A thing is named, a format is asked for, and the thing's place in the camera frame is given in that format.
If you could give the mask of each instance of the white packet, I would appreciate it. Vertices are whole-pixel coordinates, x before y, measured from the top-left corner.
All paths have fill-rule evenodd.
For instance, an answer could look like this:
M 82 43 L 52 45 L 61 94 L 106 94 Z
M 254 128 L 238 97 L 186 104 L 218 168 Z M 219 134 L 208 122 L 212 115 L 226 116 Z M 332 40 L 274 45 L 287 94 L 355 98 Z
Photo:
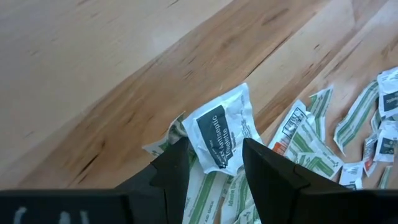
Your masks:
M 262 144 L 246 83 L 201 106 L 182 124 L 206 174 L 220 171 L 236 176 L 243 165 L 243 139 Z
M 353 190 L 362 189 L 363 161 L 343 165 L 339 184 Z
M 143 146 L 143 148 L 155 157 L 161 155 L 167 147 L 186 136 L 181 124 L 182 119 L 181 114 L 171 123 L 166 135 L 160 141 Z M 206 175 L 193 149 L 188 151 L 188 156 L 190 174 L 183 223 L 214 223 L 218 204 L 229 188 L 231 178 L 220 172 Z
M 379 112 L 381 117 L 398 114 L 398 67 L 377 76 L 379 84 Z
M 392 166 L 386 166 L 383 175 L 381 176 L 379 189 L 386 189 L 388 187 Z
M 378 137 L 378 132 L 372 133 L 364 142 L 362 161 L 364 162 L 363 169 L 368 177 L 371 176 L 377 166 L 377 162 L 373 161 L 373 159 L 376 153 L 376 141 Z
M 310 96 L 311 105 L 308 107 L 308 110 L 315 117 L 312 128 L 323 142 L 326 139 L 326 111 L 329 107 L 332 94 L 333 85 Z
M 305 120 L 299 124 L 284 156 L 291 161 L 295 161 L 299 152 L 318 151 L 325 152 L 328 155 L 335 155 L 312 129 L 311 124 Z
M 385 120 L 380 125 L 374 161 L 394 162 L 394 148 L 398 140 L 398 121 Z
M 308 119 L 309 123 L 312 123 L 314 117 L 306 110 L 303 102 L 297 100 L 294 102 L 283 122 L 279 125 L 279 128 L 276 131 L 274 138 L 269 143 L 268 148 L 280 155 L 284 155 L 297 127 L 306 119 Z
M 344 156 L 344 147 L 353 140 L 360 130 L 365 119 L 368 117 L 370 108 L 377 98 L 377 94 L 378 84 L 374 80 L 357 97 L 346 117 L 337 124 L 333 140 Z
M 332 179 L 344 164 L 338 156 L 321 151 L 299 152 L 296 163 L 327 179 Z

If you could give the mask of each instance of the wooden plank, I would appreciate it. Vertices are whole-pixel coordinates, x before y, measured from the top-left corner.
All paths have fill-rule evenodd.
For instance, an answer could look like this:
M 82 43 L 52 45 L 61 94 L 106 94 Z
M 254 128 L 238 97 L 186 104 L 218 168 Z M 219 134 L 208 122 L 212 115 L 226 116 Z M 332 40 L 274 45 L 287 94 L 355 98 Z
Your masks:
M 179 113 L 242 82 L 327 1 L 236 0 L 133 74 L 20 187 L 113 187 Z
M 0 2 L 0 170 L 231 0 Z

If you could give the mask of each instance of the wood grain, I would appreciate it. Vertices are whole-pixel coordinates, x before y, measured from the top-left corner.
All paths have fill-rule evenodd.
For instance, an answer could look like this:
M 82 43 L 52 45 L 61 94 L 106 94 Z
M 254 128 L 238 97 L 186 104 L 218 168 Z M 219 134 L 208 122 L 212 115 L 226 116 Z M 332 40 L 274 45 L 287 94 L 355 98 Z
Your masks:
M 117 185 L 148 164 L 141 146 L 176 115 L 242 82 L 325 3 L 232 2 L 101 100 L 19 186 Z
M 1 1 L 0 172 L 230 2 Z
M 148 164 L 141 149 L 171 120 L 241 82 L 251 90 L 256 128 L 265 143 L 290 105 L 333 84 L 327 143 L 359 92 L 398 64 L 396 0 L 235 0 L 125 79 L 89 110 L 40 162 L 4 170 L 0 186 L 114 187 Z M 361 158 L 369 125 L 348 146 Z M 367 187 L 374 187 L 384 164 Z M 17 175 L 9 175 L 13 170 Z

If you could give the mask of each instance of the black device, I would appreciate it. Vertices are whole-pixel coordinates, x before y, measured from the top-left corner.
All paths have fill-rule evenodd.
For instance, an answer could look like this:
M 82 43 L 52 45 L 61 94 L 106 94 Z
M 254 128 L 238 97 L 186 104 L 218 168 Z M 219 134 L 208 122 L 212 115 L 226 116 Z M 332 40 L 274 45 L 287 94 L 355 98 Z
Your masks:
M 111 190 L 5 190 L 1 223 L 182 223 L 187 138 Z M 245 139 L 243 161 L 262 223 L 395 223 L 398 192 L 352 191 Z

